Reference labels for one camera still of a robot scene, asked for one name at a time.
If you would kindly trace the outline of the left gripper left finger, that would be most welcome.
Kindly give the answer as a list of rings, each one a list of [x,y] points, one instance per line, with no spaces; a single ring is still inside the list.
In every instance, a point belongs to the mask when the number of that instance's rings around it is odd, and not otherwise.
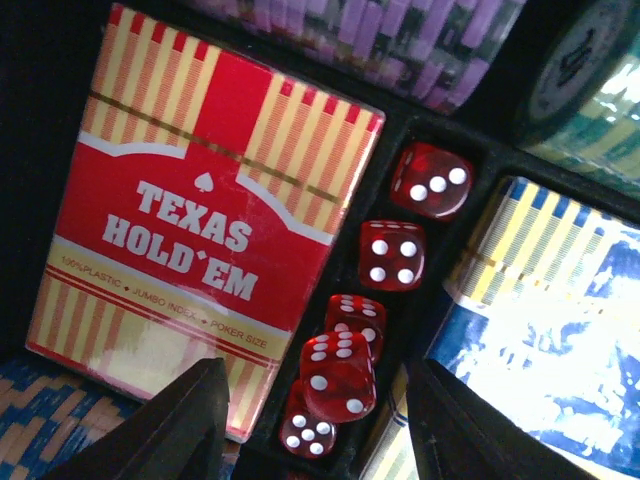
[[[229,405],[224,361],[201,359],[47,479],[216,479]]]

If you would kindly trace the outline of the aluminium poker case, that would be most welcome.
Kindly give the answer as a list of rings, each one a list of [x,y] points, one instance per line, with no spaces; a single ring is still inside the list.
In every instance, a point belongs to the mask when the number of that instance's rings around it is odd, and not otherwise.
[[[635,479],[639,5],[571,4],[522,153],[426,122],[537,1],[5,1],[5,479]]]

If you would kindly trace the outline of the red die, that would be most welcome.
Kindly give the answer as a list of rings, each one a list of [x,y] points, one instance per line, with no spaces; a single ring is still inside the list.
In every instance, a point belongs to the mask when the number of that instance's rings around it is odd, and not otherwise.
[[[361,224],[358,274],[365,287],[389,292],[416,289],[425,258],[426,237],[419,225],[397,220]]]
[[[372,356],[362,334],[339,331],[311,338],[302,348],[299,367],[306,406],[319,419],[353,422],[375,407]]]
[[[300,380],[292,384],[278,437],[286,450],[306,459],[328,455],[335,445],[337,426],[310,412]]]
[[[469,197],[474,168],[464,157],[424,142],[402,152],[391,181],[390,198],[424,217],[448,221]]]
[[[382,304],[352,294],[335,294],[329,298],[325,329],[361,333],[369,344],[374,366],[382,355],[386,327],[387,312]]]

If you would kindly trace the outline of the purple poker chip stack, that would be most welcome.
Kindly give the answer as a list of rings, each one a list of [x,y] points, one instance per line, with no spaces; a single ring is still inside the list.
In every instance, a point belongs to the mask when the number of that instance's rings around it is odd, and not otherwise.
[[[191,1],[189,7],[442,114],[461,107],[524,7],[496,0]]]

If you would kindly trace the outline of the red playing card deck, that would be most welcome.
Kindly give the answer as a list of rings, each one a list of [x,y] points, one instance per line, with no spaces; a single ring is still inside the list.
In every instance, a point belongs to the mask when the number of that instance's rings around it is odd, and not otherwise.
[[[27,347],[139,399],[219,357],[247,441],[384,122],[114,5]]]

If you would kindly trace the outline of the green poker chip stack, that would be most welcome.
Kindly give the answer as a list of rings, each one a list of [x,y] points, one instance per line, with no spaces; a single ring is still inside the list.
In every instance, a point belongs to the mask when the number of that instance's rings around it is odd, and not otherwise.
[[[550,47],[515,125],[525,151],[639,195],[639,4],[591,1]]]

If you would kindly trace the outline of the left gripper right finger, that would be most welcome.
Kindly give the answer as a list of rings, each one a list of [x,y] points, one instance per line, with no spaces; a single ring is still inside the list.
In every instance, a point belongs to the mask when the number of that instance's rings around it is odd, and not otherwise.
[[[421,479],[591,479],[434,360],[410,364],[409,428]]]

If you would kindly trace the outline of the blue playing card deck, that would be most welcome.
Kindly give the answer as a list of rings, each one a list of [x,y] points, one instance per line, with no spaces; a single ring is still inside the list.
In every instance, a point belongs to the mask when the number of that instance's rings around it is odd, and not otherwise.
[[[600,479],[639,475],[639,229],[504,179],[419,347]]]

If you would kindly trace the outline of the blue white poker chip stack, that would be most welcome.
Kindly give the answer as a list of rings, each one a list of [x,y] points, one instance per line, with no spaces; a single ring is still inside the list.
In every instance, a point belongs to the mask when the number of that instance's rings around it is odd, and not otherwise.
[[[40,357],[3,358],[1,477],[38,479],[139,408],[139,402]]]

